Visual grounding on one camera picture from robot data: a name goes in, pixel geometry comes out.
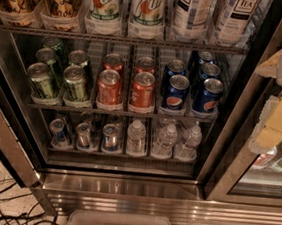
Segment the front right orange can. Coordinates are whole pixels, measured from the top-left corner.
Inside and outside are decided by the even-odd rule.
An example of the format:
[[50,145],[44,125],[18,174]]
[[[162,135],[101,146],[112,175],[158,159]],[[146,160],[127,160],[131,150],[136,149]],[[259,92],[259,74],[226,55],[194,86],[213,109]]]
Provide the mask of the front right orange can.
[[135,76],[131,97],[132,106],[141,108],[153,106],[155,80],[156,78],[149,72],[140,72]]

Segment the front left orange can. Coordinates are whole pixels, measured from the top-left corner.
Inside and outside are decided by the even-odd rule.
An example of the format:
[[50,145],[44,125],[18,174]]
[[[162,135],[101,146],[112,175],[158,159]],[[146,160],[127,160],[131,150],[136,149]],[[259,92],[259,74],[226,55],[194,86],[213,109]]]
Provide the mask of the front left orange can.
[[99,102],[104,105],[117,105],[120,102],[122,83],[115,70],[103,70],[98,77]]

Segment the slim blue can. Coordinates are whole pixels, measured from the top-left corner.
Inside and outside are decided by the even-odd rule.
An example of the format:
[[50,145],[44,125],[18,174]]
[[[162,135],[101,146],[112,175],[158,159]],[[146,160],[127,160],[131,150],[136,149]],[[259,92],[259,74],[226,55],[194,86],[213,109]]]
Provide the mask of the slim blue can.
[[103,128],[103,148],[107,151],[114,152],[119,145],[118,128],[112,123],[107,124]]
[[59,147],[67,148],[69,145],[71,145],[71,139],[63,119],[54,119],[49,124],[49,128]]

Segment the front left Pepsi can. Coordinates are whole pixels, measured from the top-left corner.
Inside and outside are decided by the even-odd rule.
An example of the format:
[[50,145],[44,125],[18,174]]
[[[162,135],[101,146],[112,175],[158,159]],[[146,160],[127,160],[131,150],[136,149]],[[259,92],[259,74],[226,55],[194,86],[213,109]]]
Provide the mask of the front left Pepsi can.
[[181,74],[174,75],[169,80],[161,107],[180,111],[186,101],[189,90],[189,79]]

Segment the back left Pepsi can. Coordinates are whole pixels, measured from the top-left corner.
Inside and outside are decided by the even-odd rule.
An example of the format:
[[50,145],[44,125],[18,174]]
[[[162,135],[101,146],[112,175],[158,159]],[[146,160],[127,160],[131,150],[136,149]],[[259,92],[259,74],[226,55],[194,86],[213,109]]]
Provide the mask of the back left Pepsi can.
[[181,74],[185,75],[186,67],[185,63],[180,59],[172,59],[170,60],[163,70],[163,85],[166,86],[170,81],[170,78],[174,75]]

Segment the back left orange can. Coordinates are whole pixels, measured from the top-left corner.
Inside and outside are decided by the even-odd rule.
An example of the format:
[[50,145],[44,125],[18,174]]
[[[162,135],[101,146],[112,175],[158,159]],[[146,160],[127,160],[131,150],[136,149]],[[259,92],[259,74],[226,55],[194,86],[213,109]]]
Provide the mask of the back left orange can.
[[121,55],[116,53],[110,53],[103,59],[103,68],[105,70],[114,70],[120,75],[123,75],[123,69],[125,67],[125,62]]

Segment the middle slim silver can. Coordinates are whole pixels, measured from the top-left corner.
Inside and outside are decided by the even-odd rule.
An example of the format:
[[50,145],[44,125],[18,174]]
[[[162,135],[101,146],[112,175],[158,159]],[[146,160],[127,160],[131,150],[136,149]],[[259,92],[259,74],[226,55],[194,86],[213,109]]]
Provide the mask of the middle slim silver can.
[[89,123],[80,123],[76,127],[77,132],[77,142],[76,147],[78,149],[88,149],[91,143],[91,130]]

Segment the front right Pepsi can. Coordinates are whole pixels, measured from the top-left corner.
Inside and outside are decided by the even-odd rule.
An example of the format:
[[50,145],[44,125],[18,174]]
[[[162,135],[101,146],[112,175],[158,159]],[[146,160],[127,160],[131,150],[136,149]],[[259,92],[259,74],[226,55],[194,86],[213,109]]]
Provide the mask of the front right Pepsi can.
[[222,93],[222,82],[217,78],[207,78],[201,84],[192,108],[199,113],[211,113],[220,101]]

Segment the back right Pepsi can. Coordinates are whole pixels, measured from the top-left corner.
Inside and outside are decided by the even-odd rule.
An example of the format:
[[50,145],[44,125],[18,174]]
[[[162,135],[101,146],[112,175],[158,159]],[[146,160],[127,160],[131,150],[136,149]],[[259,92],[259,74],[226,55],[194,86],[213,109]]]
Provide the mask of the back right Pepsi can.
[[211,53],[210,51],[192,51],[188,62],[188,69],[191,70],[197,66],[201,66],[204,63],[216,63],[215,54]]

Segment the left tea can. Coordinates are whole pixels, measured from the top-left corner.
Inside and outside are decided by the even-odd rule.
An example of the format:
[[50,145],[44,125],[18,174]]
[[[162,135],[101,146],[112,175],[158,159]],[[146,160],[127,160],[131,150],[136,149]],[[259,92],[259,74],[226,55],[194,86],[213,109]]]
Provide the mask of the left tea can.
[[176,0],[173,24],[183,30],[205,28],[213,0]]

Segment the red can behind door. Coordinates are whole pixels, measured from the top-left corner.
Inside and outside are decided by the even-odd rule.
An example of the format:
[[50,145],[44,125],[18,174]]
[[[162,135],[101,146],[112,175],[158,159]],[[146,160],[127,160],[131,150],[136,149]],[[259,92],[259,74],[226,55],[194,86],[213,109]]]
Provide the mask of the red can behind door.
[[265,154],[260,154],[257,160],[253,162],[251,167],[253,169],[264,169],[268,163],[275,158],[276,153],[278,153],[278,150],[276,147],[274,147]]

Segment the right tea can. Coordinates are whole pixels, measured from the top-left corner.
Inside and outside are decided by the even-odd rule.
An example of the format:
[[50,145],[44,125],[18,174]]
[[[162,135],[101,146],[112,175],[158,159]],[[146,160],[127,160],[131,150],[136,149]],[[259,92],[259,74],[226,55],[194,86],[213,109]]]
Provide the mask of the right tea can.
[[217,0],[213,22],[222,34],[243,34],[260,0]]

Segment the left water bottle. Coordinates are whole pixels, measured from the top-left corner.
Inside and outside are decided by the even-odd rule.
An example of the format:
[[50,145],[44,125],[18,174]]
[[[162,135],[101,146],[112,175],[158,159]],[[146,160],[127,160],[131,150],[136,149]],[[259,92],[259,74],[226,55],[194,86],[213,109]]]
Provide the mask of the left water bottle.
[[127,129],[127,154],[131,156],[141,156],[145,153],[146,146],[146,126],[141,120],[134,120]]

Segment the middle water bottle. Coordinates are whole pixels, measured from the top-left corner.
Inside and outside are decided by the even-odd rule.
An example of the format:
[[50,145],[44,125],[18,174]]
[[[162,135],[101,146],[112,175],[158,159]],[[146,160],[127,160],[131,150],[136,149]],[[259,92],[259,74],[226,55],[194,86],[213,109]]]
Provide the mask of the middle water bottle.
[[167,124],[160,128],[153,141],[152,156],[158,159],[168,159],[172,156],[172,148],[178,138],[175,124]]

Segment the right water bottle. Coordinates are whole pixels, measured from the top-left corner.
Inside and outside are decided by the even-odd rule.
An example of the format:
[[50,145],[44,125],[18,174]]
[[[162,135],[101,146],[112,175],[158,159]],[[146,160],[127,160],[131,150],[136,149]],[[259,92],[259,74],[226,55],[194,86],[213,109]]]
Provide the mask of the right water bottle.
[[184,130],[182,138],[176,144],[175,158],[186,162],[195,160],[197,157],[196,149],[199,147],[201,140],[202,133],[198,125]]

